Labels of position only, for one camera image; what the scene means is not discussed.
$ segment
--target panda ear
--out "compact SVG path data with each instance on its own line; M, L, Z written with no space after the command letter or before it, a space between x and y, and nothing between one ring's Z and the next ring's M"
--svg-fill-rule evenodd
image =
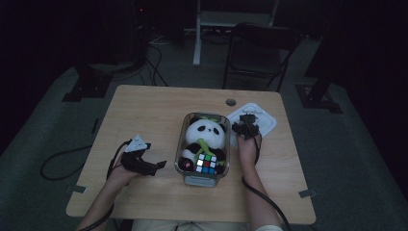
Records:
M199 117L193 117L193 118L190 120L190 125L194 124L194 123L195 123L196 121L198 121L198 120L200 120Z
M219 126L222 128L222 130L224 131L224 133L226 133L226 129L225 129L225 125L220 123Z

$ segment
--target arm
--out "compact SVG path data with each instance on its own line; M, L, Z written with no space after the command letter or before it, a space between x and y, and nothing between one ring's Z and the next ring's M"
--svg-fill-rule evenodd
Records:
M138 175L138 173L128 171L123 166L118 166L116 164L115 169L112 171L98 196L93 200L92 205L76 230L86 228L103 218L111 209L116 197L120 194L123 187L126 186L133 177ZM106 225L107 221L92 229L92 231L105 230Z
M255 188L259 192L268 195L258 172L254 165L256 158L257 145L261 146L261 136L258 135L254 139L244 140L240 136L237 136L240 162L242 166L243 178L251 187ZM264 201L259 195L251 192L245 188L246 208L249 213L250 230L256 230L264 225L273 224L280 227L280 221L276 211L273 207Z

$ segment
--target transparent plastic box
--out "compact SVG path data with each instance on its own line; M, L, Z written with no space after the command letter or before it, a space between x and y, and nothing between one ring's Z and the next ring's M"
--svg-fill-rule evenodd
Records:
M194 117L205 117L211 119L225 127L225 146L222 151L225 153L225 165L224 171L220 174L209 174L197 171L184 171L179 168L179 161L182 157L182 152L188 144L186 143L186 132L190 127L190 122ZM214 187L219 179L224 177L228 173L229 161L230 161L230 137L231 137L231 124L229 119L223 115L213 115L205 113L191 113L186 115L183 121L183 126L180 133L179 142L177 145L177 153L174 160L174 166L176 170L183 176L184 182L188 185L203 186L203 187Z

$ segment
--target gray carpet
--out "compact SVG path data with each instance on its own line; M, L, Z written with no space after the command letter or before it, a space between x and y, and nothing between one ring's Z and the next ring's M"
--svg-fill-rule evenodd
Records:
M343 114L324 109L304 109L295 84L313 84L305 70L319 42L306 38L293 55L281 94L293 137L312 198L317 221L294 225L293 230L408 230L407 201L381 159L369 132L350 103L346 91L330 86L330 93ZM201 66L192 66L193 37L184 46L156 44L163 58L159 71L172 87L220 89L226 54L225 45L203 43ZM159 53L149 49L148 59L156 64ZM112 71L120 66L98 64ZM39 175L50 155L91 145L96 119L106 113L115 88L122 84L151 85L152 68L140 73L116 74L105 98L63 103L78 77L70 68L49 89L29 120L0 159L0 230L73 230L79 218L65 214L79 172L60 181ZM163 82L156 78L158 85ZM274 90L262 81L232 78L228 89ZM48 175L64 175L85 161L88 149L62 156L51 162ZM110 223L109 230L115 230Z

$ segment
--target panda face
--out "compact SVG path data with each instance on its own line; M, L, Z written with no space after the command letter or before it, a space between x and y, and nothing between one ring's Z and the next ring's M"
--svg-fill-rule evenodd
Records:
M213 149L223 148L225 132L218 123L210 119L199 119L187 129L186 142L192 144L198 139L203 139Z

